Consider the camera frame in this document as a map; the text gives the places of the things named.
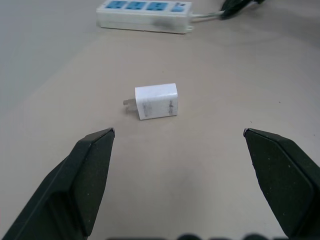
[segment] power strip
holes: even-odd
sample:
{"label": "power strip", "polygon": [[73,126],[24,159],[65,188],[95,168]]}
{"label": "power strip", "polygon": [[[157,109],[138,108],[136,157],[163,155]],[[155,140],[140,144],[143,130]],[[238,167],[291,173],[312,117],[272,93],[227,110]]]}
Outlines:
{"label": "power strip", "polygon": [[107,0],[96,10],[102,28],[186,34],[192,2]]}

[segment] metal prong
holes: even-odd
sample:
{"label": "metal prong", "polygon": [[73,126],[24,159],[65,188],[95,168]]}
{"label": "metal prong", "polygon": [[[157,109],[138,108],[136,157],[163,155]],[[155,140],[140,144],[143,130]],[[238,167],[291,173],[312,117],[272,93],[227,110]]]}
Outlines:
{"label": "metal prong", "polygon": [[137,105],[137,103],[136,103],[136,100],[132,98],[132,99],[124,100],[123,105]]}

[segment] white cable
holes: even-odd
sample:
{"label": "white cable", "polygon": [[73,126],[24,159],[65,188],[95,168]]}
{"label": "white cable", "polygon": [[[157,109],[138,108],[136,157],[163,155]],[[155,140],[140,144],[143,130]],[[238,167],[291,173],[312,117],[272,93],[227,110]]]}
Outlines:
{"label": "white cable", "polygon": [[[249,8],[252,5],[256,5],[257,2],[251,1],[245,8]],[[219,17],[221,16],[225,11],[217,11],[217,12],[211,12],[208,14],[192,14],[191,17],[193,19],[204,19],[204,18],[214,18],[214,17]]]}
{"label": "white cable", "polygon": [[225,11],[217,11],[217,12],[211,12],[208,14],[192,14],[191,17],[193,19],[204,19],[204,18],[214,18],[222,15]]}

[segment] black cable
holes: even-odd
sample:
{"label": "black cable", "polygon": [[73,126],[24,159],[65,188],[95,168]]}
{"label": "black cable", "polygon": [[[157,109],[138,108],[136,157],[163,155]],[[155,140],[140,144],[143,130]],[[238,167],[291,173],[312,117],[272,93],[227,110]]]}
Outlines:
{"label": "black cable", "polygon": [[250,2],[261,4],[265,0],[225,0],[221,11],[224,11],[220,16],[222,20],[234,17],[239,11],[245,8]]}

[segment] gray table surface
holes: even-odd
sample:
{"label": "gray table surface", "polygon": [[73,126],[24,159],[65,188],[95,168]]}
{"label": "gray table surface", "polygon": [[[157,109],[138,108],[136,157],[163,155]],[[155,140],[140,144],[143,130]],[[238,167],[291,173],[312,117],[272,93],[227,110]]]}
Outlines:
{"label": "gray table surface", "polygon": [[[293,139],[320,164],[320,1],[267,0],[187,35],[101,29],[99,4],[1,3],[0,237],[77,140],[109,127],[109,176],[89,239],[283,236],[242,132]],[[126,113],[135,87],[165,83],[177,85],[178,116]]]}

